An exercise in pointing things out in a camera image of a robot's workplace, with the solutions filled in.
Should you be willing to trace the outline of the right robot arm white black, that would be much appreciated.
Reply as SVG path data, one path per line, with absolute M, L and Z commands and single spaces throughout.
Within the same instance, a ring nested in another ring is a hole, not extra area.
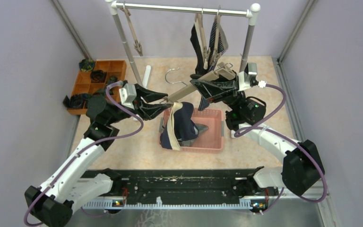
M 223 102 L 230 110 L 225 113 L 227 128 L 234 138 L 242 136 L 256 141 L 275 156 L 281 167 L 263 167 L 247 182 L 248 191 L 261 194 L 265 188 L 287 188 L 294 195 L 303 195 L 318 181 L 323 184 L 321 198 L 328 192 L 325 170 L 316 145 L 310 141 L 291 139 L 266 125 L 286 103 L 286 92 L 278 86 L 253 74 L 238 73 L 233 79 L 191 79 L 190 83 L 209 103 Z M 266 114 L 266 103 L 253 96 L 245 96 L 249 88 L 272 88 L 282 95 L 281 103 L 270 114 Z

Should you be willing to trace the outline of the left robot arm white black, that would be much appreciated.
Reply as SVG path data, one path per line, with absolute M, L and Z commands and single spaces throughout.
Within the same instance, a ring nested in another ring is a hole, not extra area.
M 89 201 L 109 193 L 116 196 L 122 192 L 123 183 L 109 171 L 82 182 L 85 171 L 98 159 L 115 140 L 134 136 L 133 132 L 121 135 L 114 123 L 128 118 L 139 121 L 138 130 L 144 121 L 156 118 L 170 107 L 166 93 L 149 90 L 127 81 L 112 83 L 106 95 L 94 95 L 87 103 L 86 115 L 90 125 L 76 149 L 64 163 L 39 186 L 30 186 L 25 191 L 27 211 L 23 222 L 31 226 L 29 215 L 38 220 L 38 225 L 49 227 L 65 226 L 72 215 Z

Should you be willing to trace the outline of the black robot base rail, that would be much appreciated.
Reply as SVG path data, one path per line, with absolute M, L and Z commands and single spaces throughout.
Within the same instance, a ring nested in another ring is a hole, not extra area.
M 274 186 L 261 189 L 254 181 L 259 169 L 184 169 L 184 170 L 87 170 L 82 179 L 107 174 L 113 186 L 102 194 L 120 197 L 128 206 L 218 208 L 241 206 L 244 197 L 263 200 L 266 195 L 277 196 Z

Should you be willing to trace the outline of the navy blue underwear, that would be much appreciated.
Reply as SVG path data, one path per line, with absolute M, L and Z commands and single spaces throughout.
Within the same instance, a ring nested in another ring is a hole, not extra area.
M 160 135 L 160 144 L 164 149 L 180 150 L 178 140 L 195 138 L 195 123 L 191 120 L 194 106 L 189 102 L 175 102 L 170 108 L 168 120 Z

